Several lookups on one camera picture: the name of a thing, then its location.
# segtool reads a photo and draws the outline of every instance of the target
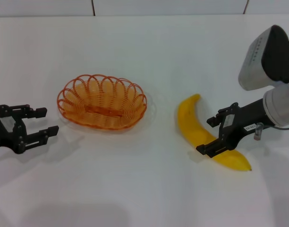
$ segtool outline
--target white table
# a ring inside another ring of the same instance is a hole
[[[47,146],[0,148],[3,227],[289,227],[289,131],[244,138],[253,171],[203,157],[175,126],[194,93],[200,121],[246,92],[238,73],[251,42],[289,15],[0,18],[0,104],[48,109],[29,132],[59,125]],[[65,124],[56,98],[81,74],[124,77],[147,93],[144,119],[124,134]]]

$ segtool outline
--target banana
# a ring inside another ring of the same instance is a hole
[[[199,99],[200,95],[195,94],[180,103],[178,107],[178,126],[185,139],[194,147],[201,144],[208,144],[216,139],[201,126],[196,118],[195,104]],[[212,159],[234,170],[251,170],[248,160],[236,150],[224,151]]]

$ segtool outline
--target wire basket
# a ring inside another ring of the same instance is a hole
[[[123,78],[81,75],[58,95],[61,115],[76,124],[96,129],[122,130],[134,126],[147,109],[139,85]]]

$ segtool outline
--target orange basket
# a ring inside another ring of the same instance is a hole
[[[57,103],[61,115],[69,121],[105,130],[134,126],[147,108],[139,85],[99,74],[81,75],[68,82]]]

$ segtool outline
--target white wall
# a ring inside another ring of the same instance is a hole
[[[0,0],[0,17],[93,16],[91,0]]]
[[[287,14],[289,0],[249,0],[246,14]]]
[[[98,16],[242,14],[247,0],[93,0]]]

